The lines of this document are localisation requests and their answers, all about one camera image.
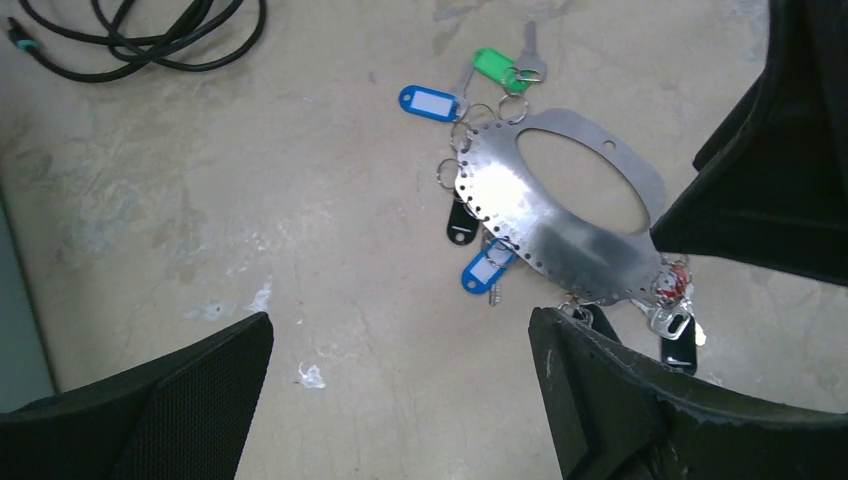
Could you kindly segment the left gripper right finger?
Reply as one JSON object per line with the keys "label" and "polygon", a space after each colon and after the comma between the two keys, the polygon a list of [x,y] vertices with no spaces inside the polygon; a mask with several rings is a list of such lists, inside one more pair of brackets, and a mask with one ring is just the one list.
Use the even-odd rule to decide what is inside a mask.
{"label": "left gripper right finger", "polygon": [[529,341],[566,479],[843,479],[847,418],[671,369],[559,309]]}

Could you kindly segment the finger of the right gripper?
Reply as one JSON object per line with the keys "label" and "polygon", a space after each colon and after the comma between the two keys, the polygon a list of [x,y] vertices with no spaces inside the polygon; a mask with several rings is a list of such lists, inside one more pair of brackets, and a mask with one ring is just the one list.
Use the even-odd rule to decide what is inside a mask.
{"label": "finger of the right gripper", "polygon": [[847,282],[847,5],[773,1],[765,66],[651,227],[657,249]]}

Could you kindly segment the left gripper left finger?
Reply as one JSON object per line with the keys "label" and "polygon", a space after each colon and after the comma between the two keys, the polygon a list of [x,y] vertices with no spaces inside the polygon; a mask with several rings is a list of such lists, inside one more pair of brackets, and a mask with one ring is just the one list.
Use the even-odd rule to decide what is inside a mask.
{"label": "left gripper left finger", "polygon": [[1,416],[4,479],[232,479],[274,343],[267,313]]}

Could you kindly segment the large metal key ring plate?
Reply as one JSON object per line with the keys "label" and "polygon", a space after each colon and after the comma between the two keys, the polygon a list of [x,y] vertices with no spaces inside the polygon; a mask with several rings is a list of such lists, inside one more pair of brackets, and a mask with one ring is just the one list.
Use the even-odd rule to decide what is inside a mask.
{"label": "large metal key ring plate", "polygon": [[492,120],[471,128],[460,152],[455,186],[497,237],[552,283],[590,302],[655,303],[667,270],[647,233],[620,234],[585,221],[562,206],[531,173],[518,148],[528,130],[582,144],[611,164],[639,196],[648,218],[664,211],[666,188],[657,170],[622,140],[580,114],[552,108],[519,122]]}

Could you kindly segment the red key tag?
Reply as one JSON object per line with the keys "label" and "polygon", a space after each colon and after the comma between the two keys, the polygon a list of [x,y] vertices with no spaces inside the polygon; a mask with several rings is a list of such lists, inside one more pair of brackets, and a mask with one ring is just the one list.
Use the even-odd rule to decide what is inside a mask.
{"label": "red key tag", "polygon": [[678,305],[689,295],[692,272],[686,256],[671,260],[663,258],[660,274],[653,282],[654,295],[663,308]]}

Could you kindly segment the blue key tag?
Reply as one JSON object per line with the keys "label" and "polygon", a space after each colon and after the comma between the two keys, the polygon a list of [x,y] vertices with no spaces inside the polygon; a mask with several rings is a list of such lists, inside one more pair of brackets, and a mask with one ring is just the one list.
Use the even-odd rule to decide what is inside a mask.
{"label": "blue key tag", "polygon": [[501,238],[489,240],[462,271],[462,287],[474,295],[487,293],[515,258],[515,248],[509,241]]}
{"label": "blue key tag", "polygon": [[408,85],[398,95],[400,108],[413,115],[451,123],[458,119],[459,101],[453,94],[420,85]]}

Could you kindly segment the black key tag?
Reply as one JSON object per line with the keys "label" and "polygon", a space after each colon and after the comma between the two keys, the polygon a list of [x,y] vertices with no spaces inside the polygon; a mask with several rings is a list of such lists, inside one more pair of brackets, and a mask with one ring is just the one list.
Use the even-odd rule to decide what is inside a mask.
{"label": "black key tag", "polygon": [[479,220],[472,215],[461,196],[454,192],[448,222],[447,238],[458,246],[465,246],[475,240],[479,230]]}

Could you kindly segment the green key tag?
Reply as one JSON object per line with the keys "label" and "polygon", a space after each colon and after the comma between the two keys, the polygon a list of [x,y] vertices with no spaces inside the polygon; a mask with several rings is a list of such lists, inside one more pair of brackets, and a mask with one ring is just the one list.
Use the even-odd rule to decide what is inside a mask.
{"label": "green key tag", "polygon": [[525,77],[514,66],[509,57],[489,47],[483,47],[472,54],[472,65],[491,81],[508,93],[523,93],[531,84],[532,78]]}

